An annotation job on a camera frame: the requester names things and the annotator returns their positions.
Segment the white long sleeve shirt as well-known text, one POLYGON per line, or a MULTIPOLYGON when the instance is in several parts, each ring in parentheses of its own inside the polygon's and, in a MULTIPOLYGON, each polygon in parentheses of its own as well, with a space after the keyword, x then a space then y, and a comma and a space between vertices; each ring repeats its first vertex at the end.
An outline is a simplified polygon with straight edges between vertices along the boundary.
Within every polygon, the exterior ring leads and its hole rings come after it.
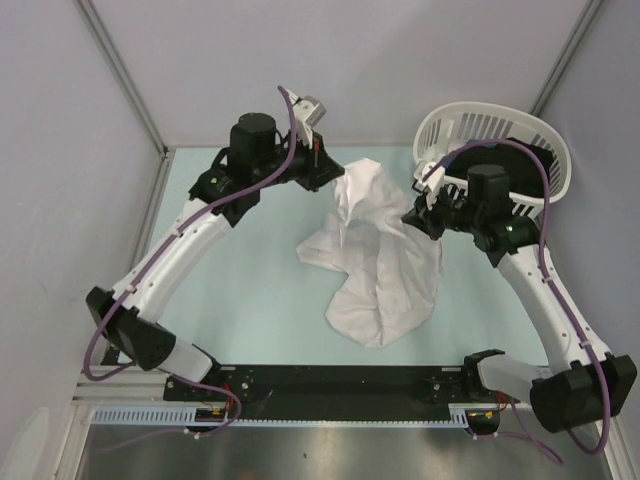
POLYGON ((334 209, 301 242, 301 262, 346 274, 325 312, 331 327, 367 348, 382 349, 430 319, 443 248, 402 217, 408 195, 383 166, 362 158, 332 183, 334 209))

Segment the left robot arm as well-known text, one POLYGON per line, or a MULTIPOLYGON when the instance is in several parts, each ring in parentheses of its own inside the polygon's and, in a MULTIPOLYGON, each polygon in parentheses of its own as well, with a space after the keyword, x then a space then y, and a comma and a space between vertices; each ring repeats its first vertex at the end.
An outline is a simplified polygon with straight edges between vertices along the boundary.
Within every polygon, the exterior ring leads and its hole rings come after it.
POLYGON ((242 115, 156 246, 111 289, 89 292, 86 304, 100 334, 135 365, 186 379, 202 400, 219 392, 219 363, 160 326, 159 318, 201 256, 259 203, 262 189, 294 181, 317 191, 344 174, 314 130, 320 117, 296 110, 296 128, 282 136, 273 117, 242 115))

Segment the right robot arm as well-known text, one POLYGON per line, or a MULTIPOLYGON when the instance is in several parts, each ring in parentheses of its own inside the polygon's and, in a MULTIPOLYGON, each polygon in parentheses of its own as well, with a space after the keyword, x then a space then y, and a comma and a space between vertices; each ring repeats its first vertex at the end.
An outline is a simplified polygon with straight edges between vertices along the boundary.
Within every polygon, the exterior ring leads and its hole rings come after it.
POLYGON ((510 180, 498 165, 468 172, 467 193, 453 199, 445 169, 421 162, 414 173, 418 194, 404 223, 440 239, 445 231, 467 233, 516 293, 544 347, 547 367, 485 350, 464 359, 463 393, 484 401, 494 392, 528 403, 549 432, 617 416, 637 377, 627 356, 615 356, 591 329, 557 275, 541 231, 528 216, 514 214, 510 180))

